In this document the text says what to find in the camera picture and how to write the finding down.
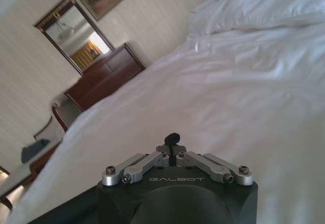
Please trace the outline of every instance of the metal linkage arm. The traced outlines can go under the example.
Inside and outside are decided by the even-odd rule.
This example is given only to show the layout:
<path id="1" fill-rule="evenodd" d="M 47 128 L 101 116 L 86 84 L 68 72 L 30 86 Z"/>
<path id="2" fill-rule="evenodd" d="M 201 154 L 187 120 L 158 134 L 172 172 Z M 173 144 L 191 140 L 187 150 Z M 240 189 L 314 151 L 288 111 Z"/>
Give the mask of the metal linkage arm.
<path id="1" fill-rule="evenodd" d="M 235 177 L 235 182 L 237 184 L 244 185 L 244 186 L 251 186 L 253 184 L 253 175 L 248 167 L 246 166 L 237 167 L 212 154 L 204 154 L 203 157 L 217 165 L 228 168 L 232 173 L 232 175 Z"/>
<path id="2" fill-rule="evenodd" d="M 231 183 L 234 180 L 227 167 L 217 165 L 192 151 L 184 153 L 184 160 L 180 164 L 181 166 L 196 166 L 209 174 L 211 179 L 216 182 Z"/>
<path id="3" fill-rule="evenodd" d="M 113 186 L 119 183 L 121 176 L 123 175 L 124 169 L 130 165 L 136 164 L 146 157 L 145 154 L 136 154 L 131 158 L 127 159 L 123 163 L 114 166 L 106 167 L 106 171 L 102 173 L 102 183 L 105 186 Z"/>
<path id="4" fill-rule="evenodd" d="M 169 164 L 169 156 L 166 153 L 155 151 L 145 157 L 142 161 L 133 166 L 129 166 L 124 170 L 122 176 L 123 183 L 134 183 L 141 181 L 143 175 L 153 166 L 167 166 Z"/>

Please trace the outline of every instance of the black knob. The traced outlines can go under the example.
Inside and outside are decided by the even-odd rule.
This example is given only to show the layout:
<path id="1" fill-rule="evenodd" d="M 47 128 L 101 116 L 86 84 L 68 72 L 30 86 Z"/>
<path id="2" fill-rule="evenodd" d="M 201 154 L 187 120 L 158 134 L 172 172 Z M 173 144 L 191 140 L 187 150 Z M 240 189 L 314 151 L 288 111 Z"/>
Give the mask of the black knob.
<path id="1" fill-rule="evenodd" d="M 181 136 L 177 133 L 169 134 L 167 137 L 165 137 L 165 144 L 166 145 L 175 145 L 179 142 L 181 139 Z"/>

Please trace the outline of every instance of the white bedsheet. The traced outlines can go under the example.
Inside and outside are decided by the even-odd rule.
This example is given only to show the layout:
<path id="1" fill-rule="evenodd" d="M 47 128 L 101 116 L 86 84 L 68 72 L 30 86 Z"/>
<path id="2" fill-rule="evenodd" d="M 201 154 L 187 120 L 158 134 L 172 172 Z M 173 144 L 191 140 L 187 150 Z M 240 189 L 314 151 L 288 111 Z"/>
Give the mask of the white bedsheet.
<path id="1" fill-rule="evenodd" d="M 319 23 L 189 38 L 79 116 L 9 223 L 82 193 L 172 132 L 188 150 L 250 166 L 258 223 L 323 223 L 324 33 Z"/>

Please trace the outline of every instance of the white pillow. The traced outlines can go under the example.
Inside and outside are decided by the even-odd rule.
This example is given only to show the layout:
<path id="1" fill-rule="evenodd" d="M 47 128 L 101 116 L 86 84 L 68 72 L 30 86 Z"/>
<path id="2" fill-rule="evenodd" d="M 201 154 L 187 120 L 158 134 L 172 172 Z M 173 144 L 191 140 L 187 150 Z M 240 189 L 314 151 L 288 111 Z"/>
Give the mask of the white pillow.
<path id="1" fill-rule="evenodd" d="M 190 14 L 189 32 L 299 26 L 325 21 L 325 0 L 208 0 Z"/>

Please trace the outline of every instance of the wall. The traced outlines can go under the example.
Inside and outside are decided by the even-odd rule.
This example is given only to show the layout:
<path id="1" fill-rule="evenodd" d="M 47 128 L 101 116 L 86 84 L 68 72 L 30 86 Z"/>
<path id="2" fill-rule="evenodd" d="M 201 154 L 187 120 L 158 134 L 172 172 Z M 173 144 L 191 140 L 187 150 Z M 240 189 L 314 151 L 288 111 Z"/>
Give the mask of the wall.
<path id="1" fill-rule="evenodd" d="M 0 165 L 12 171 L 21 147 L 49 119 L 49 102 L 78 73 L 33 27 L 60 0 L 19 0 L 0 19 Z M 128 41 L 150 65 L 186 37 L 191 9 L 205 0 L 123 0 L 98 23 L 117 47 Z"/>

